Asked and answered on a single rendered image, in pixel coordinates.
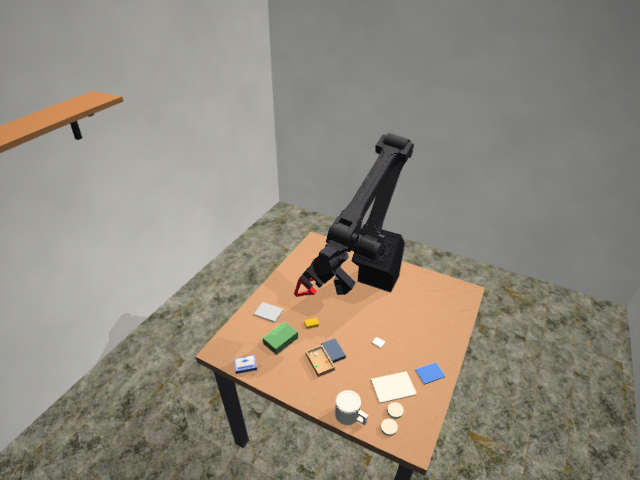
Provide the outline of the blue flat square pad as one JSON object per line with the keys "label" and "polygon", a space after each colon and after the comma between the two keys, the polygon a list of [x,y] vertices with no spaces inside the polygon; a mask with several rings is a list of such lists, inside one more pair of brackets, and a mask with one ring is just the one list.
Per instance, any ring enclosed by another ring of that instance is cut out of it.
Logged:
{"label": "blue flat square pad", "polygon": [[422,382],[425,384],[446,377],[437,363],[432,363],[415,369]]}

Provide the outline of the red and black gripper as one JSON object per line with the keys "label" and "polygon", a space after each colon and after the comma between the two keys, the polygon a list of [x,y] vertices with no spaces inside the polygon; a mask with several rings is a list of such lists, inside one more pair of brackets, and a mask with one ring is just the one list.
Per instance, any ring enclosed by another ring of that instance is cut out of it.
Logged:
{"label": "red and black gripper", "polygon": [[[295,289],[295,292],[294,292],[294,295],[296,297],[304,296],[304,295],[314,295],[316,293],[316,290],[312,287],[313,284],[311,283],[311,281],[315,281],[316,282],[315,285],[317,287],[319,287],[319,288],[324,284],[317,277],[318,273],[313,268],[313,261],[312,261],[311,265],[305,270],[305,272],[298,279],[298,282],[297,282],[297,285],[296,285],[296,289]],[[308,289],[308,291],[298,293],[298,290],[299,290],[301,284],[303,284]]]}

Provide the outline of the yellow block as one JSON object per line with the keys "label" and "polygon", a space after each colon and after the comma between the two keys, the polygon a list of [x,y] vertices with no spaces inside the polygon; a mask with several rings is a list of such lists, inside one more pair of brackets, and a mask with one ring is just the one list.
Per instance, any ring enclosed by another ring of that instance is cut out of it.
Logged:
{"label": "yellow block", "polygon": [[319,327],[319,323],[318,323],[317,318],[313,318],[313,319],[309,319],[309,320],[304,320],[304,322],[305,322],[306,329],[311,329],[311,328]]}

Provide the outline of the cream round disc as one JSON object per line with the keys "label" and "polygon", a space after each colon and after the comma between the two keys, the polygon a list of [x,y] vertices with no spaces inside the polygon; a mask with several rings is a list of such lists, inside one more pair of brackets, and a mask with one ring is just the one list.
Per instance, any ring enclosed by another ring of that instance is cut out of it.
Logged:
{"label": "cream round disc", "polygon": [[403,407],[401,404],[393,402],[389,404],[387,413],[393,419],[399,419],[403,415]]}
{"label": "cream round disc", "polygon": [[397,423],[392,419],[385,419],[381,424],[381,431],[386,436],[393,436],[398,429]]}

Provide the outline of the grey mug with white handle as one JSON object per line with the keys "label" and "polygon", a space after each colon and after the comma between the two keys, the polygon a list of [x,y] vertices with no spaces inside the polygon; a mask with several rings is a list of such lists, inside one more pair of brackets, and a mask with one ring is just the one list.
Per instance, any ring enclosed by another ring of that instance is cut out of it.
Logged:
{"label": "grey mug with white handle", "polygon": [[361,411],[360,407],[361,400],[357,393],[350,390],[342,391],[336,398],[335,417],[343,425],[352,425],[357,421],[366,425],[368,414]]}

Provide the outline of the wooden ball-in-hole puzzle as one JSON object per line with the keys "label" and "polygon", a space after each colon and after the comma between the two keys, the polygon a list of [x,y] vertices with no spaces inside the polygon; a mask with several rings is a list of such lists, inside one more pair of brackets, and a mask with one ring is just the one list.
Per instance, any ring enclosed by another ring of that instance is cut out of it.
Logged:
{"label": "wooden ball-in-hole puzzle", "polygon": [[335,371],[335,366],[322,345],[306,350],[306,356],[318,377]]}

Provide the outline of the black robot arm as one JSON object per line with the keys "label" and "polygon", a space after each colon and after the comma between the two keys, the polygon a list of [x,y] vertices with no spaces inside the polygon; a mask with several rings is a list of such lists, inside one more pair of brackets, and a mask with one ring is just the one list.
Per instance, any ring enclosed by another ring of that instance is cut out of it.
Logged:
{"label": "black robot arm", "polygon": [[[314,259],[313,268],[324,284],[335,276],[337,295],[346,295],[356,283],[341,268],[341,264],[349,258],[347,252],[363,255],[369,261],[387,261],[393,243],[385,240],[386,236],[381,234],[383,221],[400,172],[408,158],[411,158],[413,147],[410,139],[391,133],[383,134],[375,146],[376,153],[380,154],[378,159],[350,204],[330,226],[325,248]],[[369,218],[362,227],[363,218],[374,198]]]}

